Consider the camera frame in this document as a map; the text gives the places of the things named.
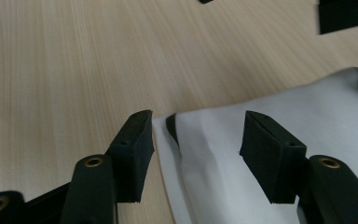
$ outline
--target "white paper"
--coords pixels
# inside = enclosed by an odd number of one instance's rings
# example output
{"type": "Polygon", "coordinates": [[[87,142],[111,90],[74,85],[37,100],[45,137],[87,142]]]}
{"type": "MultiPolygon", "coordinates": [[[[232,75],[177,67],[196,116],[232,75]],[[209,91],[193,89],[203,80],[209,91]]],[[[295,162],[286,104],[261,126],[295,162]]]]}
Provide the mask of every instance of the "white paper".
{"type": "Polygon", "coordinates": [[[176,223],[298,223],[296,204],[269,204],[239,155],[246,110],[271,116],[307,147],[358,176],[358,69],[251,102],[176,116],[180,149],[154,119],[176,223]]]}

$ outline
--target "black plastic part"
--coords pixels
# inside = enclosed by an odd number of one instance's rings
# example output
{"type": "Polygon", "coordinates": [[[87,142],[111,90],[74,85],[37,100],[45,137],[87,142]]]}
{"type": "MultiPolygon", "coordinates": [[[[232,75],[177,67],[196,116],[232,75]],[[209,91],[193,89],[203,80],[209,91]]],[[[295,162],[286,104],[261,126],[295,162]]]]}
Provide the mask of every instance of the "black plastic part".
{"type": "Polygon", "coordinates": [[[212,2],[213,0],[199,0],[202,4],[207,4],[212,2]]]}
{"type": "Polygon", "coordinates": [[[168,133],[172,136],[173,140],[179,146],[178,135],[176,133],[176,114],[172,114],[165,119],[168,133]]]}
{"type": "Polygon", "coordinates": [[[69,183],[45,193],[25,204],[25,223],[59,223],[69,183]]]}
{"type": "Polygon", "coordinates": [[[116,198],[110,157],[88,156],[76,164],[60,223],[112,224],[116,198]]]}
{"type": "Polygon", "coordinates": [[[141,201],[154,152],[151,119],[150,110],[131,115],[106,152],[112,158],[118,203],[141,201]]]}
{"type": "Polygon", "coordinates": [[[358,178],[344,162],[312,156],[307,176],[325,223],[358,223],[358,178]]]}
{"type": "Polygon", "coordinates": [[[25,207],[22,194],[17,191],[0,192],[0,224],[22,223],[21,215],[25,207]]]}
{"type": "Polygon", "coordinates": [[[358,26],[358,0],[320,0],[320,34],[358,26]]]}
{"type": "Polygon", "coordinates": [[[297,206],[297,216],[300,224],[324,223],[321,211],[314,200],[304,203],[303,200],[300,199],[297,206]]]}
{"type": "Polygon", "coordinates": [[[270,203],[294,203],[307,147],[274,119],[246,111],[240,155],[270,203]]]}

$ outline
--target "wooden table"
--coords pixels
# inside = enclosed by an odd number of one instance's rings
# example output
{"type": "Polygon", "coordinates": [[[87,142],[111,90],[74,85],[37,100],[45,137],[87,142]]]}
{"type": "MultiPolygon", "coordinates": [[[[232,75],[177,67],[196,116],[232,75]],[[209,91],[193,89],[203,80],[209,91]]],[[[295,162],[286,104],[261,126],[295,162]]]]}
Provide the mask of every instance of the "wooden table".
{"type": "MultiPolygon", "coordinates": [[[[0,190],[26,201],[104,153],[127,117],[230,105],[358,66],[315,0],[0,0],[0,190]]],[[[158,154],[120,223],[173,223],[158,154]]]]}

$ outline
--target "light wood surface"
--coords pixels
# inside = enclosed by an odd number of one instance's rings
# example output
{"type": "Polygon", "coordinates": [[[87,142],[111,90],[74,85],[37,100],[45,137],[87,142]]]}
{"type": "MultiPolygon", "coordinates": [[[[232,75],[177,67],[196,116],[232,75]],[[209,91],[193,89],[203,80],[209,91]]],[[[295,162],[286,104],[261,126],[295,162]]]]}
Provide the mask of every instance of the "light wood surface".
{"type": "MultiPolygon", "coordinates": [[[[26,201],[104,153],[127,117],[230,105],[358,66],[316,0],[0,0],[0,190],[26,201]]],[[[173,223],[158,155],[120,223],[173,223]]]]}

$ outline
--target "black rubber pad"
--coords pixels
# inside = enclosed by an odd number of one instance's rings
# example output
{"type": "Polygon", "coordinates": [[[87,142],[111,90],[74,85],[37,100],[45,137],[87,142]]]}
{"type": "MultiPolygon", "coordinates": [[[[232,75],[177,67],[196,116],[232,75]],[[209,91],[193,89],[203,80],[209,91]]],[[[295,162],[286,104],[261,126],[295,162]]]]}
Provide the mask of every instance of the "black rubber pad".
{"type": "Polygon", "coordinates": [[[320,34],[358,26],[358,0],[320,0],[320,34]]]}
{"type": "Polygon", "coordinates": [[[294,203],[307,147],[274,119],[247,111],[240,155],[270,203],[294,203]]]}
{"type": "Polygon", "coordinates": [[[150,110],[131,115],[106,152],[112,158],[118,203],[141,201],[154,152],[151,119],[150,110]]]}

